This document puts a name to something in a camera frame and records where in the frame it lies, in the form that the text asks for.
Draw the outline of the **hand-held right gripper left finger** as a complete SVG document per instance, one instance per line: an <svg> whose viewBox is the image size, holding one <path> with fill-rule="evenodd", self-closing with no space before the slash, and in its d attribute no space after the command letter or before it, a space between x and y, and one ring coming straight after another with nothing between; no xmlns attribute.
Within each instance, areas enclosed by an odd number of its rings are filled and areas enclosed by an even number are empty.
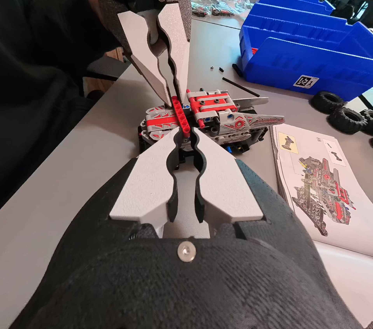
<svg viewBox="0 0 373 329"><path fill-rule="evenodd" d="M159 237L175 220L178 190L173 171L179 165L180 127L171 130L136 159L109 217L151 224Z"/></svg>

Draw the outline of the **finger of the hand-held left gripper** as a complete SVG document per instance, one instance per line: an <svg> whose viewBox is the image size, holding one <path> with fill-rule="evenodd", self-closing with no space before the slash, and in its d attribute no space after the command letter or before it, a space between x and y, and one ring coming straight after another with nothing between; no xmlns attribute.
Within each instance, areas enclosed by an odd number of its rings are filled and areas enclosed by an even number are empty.
<svg viewBox="0 0 373 329"><path fill-rule="evenodd" d="M145 78L157 96L171 106L171 97L166 79L159 70L158 57L151 51L146 19L132 11L118 14L119 22L131 50L130 60L138 72Z"/></svg>
<svg viewBox="0 0 373 329"><path fill-rule="evenodd" d="M165 35L168 63L173 75L173 85L180 103L184 103L188 82L190 43L178 3L166 4L157 16L157 25Z"/></svg>

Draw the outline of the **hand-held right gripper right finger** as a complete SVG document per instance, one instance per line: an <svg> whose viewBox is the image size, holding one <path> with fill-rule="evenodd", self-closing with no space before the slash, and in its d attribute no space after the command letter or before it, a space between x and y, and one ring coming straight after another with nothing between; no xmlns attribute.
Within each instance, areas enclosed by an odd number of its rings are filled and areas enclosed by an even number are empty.
<svg viewBox="0 0 373 329"><path fill-rule="evenodd" d="M195 214L199 223L233 224L264 216L238 161L203 132L193 128Z"/></svg>

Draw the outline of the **grey red toy brick car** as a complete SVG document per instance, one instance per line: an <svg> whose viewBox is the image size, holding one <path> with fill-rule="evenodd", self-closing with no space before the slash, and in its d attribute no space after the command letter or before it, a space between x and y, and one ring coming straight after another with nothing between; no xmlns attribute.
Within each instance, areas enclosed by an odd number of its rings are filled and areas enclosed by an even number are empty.
<svg viewBox="0 0 373 329"><path fill-rule="evenodd" d="M268 97L231 98L227 90L197 92L186 91L189 104L182 105L192 128L197 128L229 153L244 153L250 146L262 141L270 126L285 122L283 116L258 114L254 106L268 103ZM146 111L138 127L139 152L165 137L171 130L180 127L173 109L156 106ZM190 137L183 137L179 149L180 162L193 156Z"/></svg>

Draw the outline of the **red toy brick beam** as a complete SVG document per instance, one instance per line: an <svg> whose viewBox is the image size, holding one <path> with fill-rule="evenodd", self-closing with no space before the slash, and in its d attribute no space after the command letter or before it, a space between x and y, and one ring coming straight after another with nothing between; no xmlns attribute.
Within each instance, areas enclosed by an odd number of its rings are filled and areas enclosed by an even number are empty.
<svg viewBox="0 0 373 329"><path fill-rule="evenodd" d="M190 129L190 126L189 126L189 122L188 122L188 120L185 116L183 107L182 107L180 101L178 100L177 96L172 96L171 100L172 100L173 109L174 109L175 114L178 118L179 126L183 131L183 135L184 135L185 138L189 138L191 129Z"/></svg>

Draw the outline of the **person's left forearm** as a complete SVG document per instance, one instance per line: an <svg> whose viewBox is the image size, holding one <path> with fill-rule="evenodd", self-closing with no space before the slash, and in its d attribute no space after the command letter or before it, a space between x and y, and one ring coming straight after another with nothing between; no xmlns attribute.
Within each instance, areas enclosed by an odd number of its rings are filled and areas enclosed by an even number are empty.
<svg viewBox="0 0 373 329"><path fill-rule="evenodd" d="M1 0L1 101L52 84L82 96L88 65L119 46L89 0Z"/></svg>

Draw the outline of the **grey desk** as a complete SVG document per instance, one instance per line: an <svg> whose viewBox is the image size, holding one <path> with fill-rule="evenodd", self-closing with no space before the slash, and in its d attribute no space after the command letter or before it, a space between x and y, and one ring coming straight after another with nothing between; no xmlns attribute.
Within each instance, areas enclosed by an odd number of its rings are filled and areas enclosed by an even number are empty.
<svg viewBox="0 0 373 329"><path fill-rule="evenodd" d="M280 90L239 79L231 68L238 60L239 30L193 19L188 72L189 89L229 90L234 98L250 96L224 81L245 85L269 102L256 111L285 117L285 123L335 137L361 188L372 201L372 148L361 132L348 136L335 131L326 116L309 105L309 95ZM49 261L69 224L90 197L138 155L140 114L160 105L153 90L130 66L82 121L49 155L36 172L1 209L1 328L8 328L25 307L44 276ZM240 155L255 173L277 191L271 139L266 136ZM209 238L208 224L194 212L198 175L190 160L175 173L179 208L164 237Z"/></svg>

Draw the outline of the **plastic bag of parts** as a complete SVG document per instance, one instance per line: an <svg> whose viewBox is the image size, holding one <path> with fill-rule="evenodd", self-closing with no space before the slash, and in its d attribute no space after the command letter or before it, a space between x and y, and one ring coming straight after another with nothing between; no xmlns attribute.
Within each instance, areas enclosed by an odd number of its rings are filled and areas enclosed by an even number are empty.
<svg viewBox="0 0 373 329"><path fill-rule="evenodd" d="M192 14L196 17L211 17L212 15L211 0L191 0Z"/></svg>
<svg viewBox="0 0 373 329"><path fill-rule="evenodd" d="M213 2L211 7L212 15L216 17L230 17L236 15L236 10L225 2Z"/></svg>

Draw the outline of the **black axle rod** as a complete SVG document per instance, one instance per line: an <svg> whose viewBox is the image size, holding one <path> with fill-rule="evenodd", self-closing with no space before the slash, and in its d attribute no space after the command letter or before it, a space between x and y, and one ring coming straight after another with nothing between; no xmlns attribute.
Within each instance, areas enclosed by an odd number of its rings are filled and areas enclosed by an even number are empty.
<svg viewBox="0 0 373 329"><path fill-rule="evenodd" d="M231 84L231 85L233 85L233 86L235 86L235 87L237 87L237 88L239 88L239 89L241 89L241 90L243 90L243 91L245 91L245 92L247 92L247 93L249 93L249 94L251 94L251 95L253 95L253 96L255 96L255 97L257 97L257 98L260 97L260 95L258 93L246 88L245 86L237 84L236 82L233 82L233 81L227 79L226 77L222 77L222 80Z"/></svg>

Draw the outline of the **white instruction booklet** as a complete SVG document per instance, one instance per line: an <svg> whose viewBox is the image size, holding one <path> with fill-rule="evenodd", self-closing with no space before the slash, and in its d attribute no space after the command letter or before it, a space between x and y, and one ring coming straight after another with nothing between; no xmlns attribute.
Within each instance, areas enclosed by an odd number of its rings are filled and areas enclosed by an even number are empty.
<svg viewBox="0 0 373 329"><path fill-rule="evenodd" d="M373 205L332 136L270 129L281 196L309 233L338 294L363 328L373 316Z"/></svg>

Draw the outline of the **blue storage bin white tag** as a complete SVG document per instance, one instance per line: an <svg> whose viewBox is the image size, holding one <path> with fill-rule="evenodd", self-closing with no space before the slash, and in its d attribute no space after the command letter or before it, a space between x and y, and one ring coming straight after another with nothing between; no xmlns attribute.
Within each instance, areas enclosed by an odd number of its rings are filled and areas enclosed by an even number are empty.
<svg viewBox="0 0 373 329"><path fill-rule="evenodd" d="M309 95L328 91L346 102L372 88L373 37L363 24L339 31L281 23L296 33L242 26L246 81ZM258 48L254 55L252 47Z"/></svg>

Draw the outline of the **person's dark clothed body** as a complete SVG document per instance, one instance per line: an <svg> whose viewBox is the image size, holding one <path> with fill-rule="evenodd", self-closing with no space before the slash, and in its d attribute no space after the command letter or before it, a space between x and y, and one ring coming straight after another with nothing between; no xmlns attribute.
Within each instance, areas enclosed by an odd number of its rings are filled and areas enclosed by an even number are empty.
<svg viewBox="0 0 373 329"><path fill-rule="evenodd" d="M26 66L1 75L3 206L95 104L81 74Z"/></svg>

